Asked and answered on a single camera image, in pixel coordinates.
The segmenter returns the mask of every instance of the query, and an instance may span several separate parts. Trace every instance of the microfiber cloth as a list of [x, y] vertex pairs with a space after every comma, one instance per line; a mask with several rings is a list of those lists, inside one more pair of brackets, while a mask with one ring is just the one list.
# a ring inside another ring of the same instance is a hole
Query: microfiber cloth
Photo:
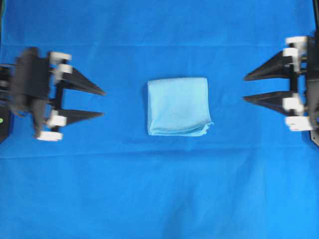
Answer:
[[212, 124], [206, 78], [148, 82], [150, 135], [202, 136]]

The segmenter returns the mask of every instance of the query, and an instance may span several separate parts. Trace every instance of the blue table cloth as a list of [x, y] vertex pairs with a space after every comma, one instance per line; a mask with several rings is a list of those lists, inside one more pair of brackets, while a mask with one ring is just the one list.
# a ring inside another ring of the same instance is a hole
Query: blue table cloth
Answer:
[[[58, 143], [15, 119], [0, 145], [0, 238], [318, 238], [318, 148], [242, 100], [288, 89], [242, 79], [313, 18], [310, 0], [6, 0], [1, 62], [27, 46], [72, 54], [108, 94], [67, 91], [66, 109], [105, 116]], [[209, 79], [214, 126], [148, 135], [147, 82], [188, 76]]]

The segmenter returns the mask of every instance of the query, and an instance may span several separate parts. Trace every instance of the white roller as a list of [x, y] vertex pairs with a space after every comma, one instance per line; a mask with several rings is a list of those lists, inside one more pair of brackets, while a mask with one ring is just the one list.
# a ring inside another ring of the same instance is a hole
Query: white roller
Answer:
[[50, 53], [50, 64], [56, 65], [59, 64], [62, 60], [70, 61], [72, 56], [62, 52], [51, 52]]
[[309, 117], [306, 116], [286, 117], [285, 123], [291, 131], [308, 131], [313, 129]]
[[41, 135], [37, 138], [43, 141], [59, 141], [63, 138], [63, 134], [59, 132], [41, 131]]

